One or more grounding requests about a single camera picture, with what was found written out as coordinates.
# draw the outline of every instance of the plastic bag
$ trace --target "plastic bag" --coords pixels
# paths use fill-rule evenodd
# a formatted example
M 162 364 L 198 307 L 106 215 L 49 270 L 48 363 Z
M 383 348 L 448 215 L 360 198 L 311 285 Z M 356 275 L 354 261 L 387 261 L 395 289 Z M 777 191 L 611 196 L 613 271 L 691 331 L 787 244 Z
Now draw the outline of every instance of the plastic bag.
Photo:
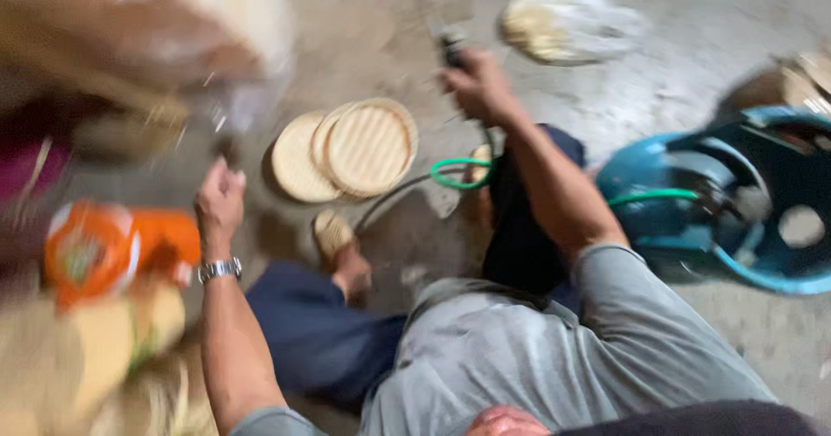
M 512 0 L 502 27 L 505 40 L 531 58 L 568 66 L 631 51 L 647 21 L 609 0 Z
M 162 126 L 190 113 L 184 88 L 291 75 L 288 0 L 0 0 L 0 28 L 0 57 Z

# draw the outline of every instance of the metal watch band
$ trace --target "metal watch band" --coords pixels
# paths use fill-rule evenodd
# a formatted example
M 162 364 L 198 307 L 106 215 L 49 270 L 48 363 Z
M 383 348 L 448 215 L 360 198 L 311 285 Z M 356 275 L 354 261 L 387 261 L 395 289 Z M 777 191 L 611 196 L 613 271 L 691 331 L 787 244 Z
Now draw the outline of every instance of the metal watch band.
M 210 264 L 202 264 L 196 270 L 196 276 L 200 279 L 201 284 L 205 284 L 205 282 L 210 281 L 214 277 L 220 277 L 222 275 L 234 275 L 237 277 L 237 282 L 239 282 L 242 274 L 243 265 L 235 257 L 232 257 L 229 261 L 216 261 Z

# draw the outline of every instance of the white plastic bag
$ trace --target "white plastic bag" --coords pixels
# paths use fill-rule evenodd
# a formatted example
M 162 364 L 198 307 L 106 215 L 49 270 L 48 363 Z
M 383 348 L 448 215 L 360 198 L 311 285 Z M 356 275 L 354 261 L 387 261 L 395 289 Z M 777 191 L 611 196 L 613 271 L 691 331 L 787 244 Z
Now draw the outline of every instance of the white plastic bag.
M 647 21 L 609 0 L 512 0 L 502 27 L 505 40 L 531 58 L 569 66 L 631 51 Z

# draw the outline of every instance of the hand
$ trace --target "hand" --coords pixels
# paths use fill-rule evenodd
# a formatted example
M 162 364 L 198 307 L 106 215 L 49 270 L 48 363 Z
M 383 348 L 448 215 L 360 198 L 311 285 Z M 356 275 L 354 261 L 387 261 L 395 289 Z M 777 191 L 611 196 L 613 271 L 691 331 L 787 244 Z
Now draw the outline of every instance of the hand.
M 467 119 L 494 126 L 524 113 L 493 53 L 464 48 L 459 54 L 464 69 L 445 68 L 442 78 Z
M 208 170 L 193 206 L 202 236 L 202 260 L 226 261 L 231 258 L 231 238 L 243 220 L 245 174 L 231 171 L 220 157 Z

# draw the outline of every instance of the leg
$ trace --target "leg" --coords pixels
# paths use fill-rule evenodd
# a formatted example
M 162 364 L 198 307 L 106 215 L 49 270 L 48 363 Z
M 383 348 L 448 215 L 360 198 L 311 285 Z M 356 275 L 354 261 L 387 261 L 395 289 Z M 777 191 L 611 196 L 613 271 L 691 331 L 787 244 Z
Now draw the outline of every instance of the leg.
M 583 144 L 558 129 L 546 130 L 577 165 L 585 164 Z M 534 220 L 525 182 L 509 148 L 496 161 L 490 198 L 494 232 L 482 267 L 484 278 L 536 294 L 548 294 L 560 284 L 567 288 L 568 266 Z M 561 296 L 557 299 L 571 308 L 567 297 Z
M 330 277 L 274 262 L 246 297 L 284 391 L 357 413 L 392 370 L 406 316 L 349 309 Z

